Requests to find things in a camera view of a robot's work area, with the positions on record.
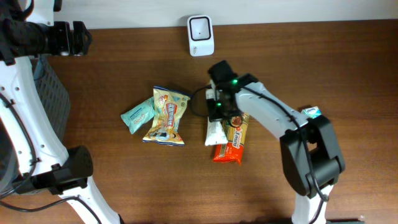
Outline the yellow snack bag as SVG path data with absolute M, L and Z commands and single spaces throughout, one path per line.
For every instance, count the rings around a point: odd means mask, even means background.
M 153 94 L 155 115 L 152 127 L 142 140 L 161 145 L 184 146 L 178 127 L 191 96 L 161 86 L 155 86 Z

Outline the teal wipes pack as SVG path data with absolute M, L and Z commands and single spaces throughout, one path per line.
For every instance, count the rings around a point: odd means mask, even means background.
M 154 97 L 151 97 L 128 112 L 122 114 L 121 119 L 129 128 L 129 132 L 134 134 L 143 124 L 150 121 L 154 115 Z

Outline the small teal tissue pack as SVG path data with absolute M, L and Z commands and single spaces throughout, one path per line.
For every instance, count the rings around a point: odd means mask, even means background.
M 319 107 L 314 106 L 310 108 L 305 108 L 301 111 L 302 114 L 307 115 L 309 118 L 315 119 L 322 115 L 322 112 L 320 111 Z

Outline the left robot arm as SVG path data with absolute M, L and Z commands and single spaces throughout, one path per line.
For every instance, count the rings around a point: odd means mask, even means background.
M 68 95 L 45 58 L 86 55 L 92 36 L 81 21 L 56 21 L 61 8 L 1 2 L 1 197 L 48 190 L 85 223 L 121 223 L 94 182 L 89 150 L 62 144 Z

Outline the orange spaghetti pack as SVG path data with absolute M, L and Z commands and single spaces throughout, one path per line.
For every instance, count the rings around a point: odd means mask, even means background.
M 216 146 L 213 162 L 237 162 L 241 165 L 249 118 L 249 114 L 243 113 L 221 123 L 228 142 Z

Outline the white tube with tan cap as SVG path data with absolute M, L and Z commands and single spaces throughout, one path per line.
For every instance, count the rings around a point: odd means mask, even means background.
M 215 146 L 227 144 L 228 140 L 225 135 L 223 126 L 220 121 L 210 121 L 211 104 L 215 102 L 217 94 L 215 93 L 215 84 L 210 80 L 209 87 L 205 92 L 206 103 L 208 107 L 208 127 L 206 132 L 205 146 Z

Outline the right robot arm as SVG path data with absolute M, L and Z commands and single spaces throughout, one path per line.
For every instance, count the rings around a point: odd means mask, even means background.
M 292 223 L 326 223 L 326 205 L 345 170 L 345 160 L 331 121 L 311 118 L 287 106 L 251 74 L 212 74 L 215 102 L 211 120 L 247 113 L 280 143 L 285 178 L 295 191 Z

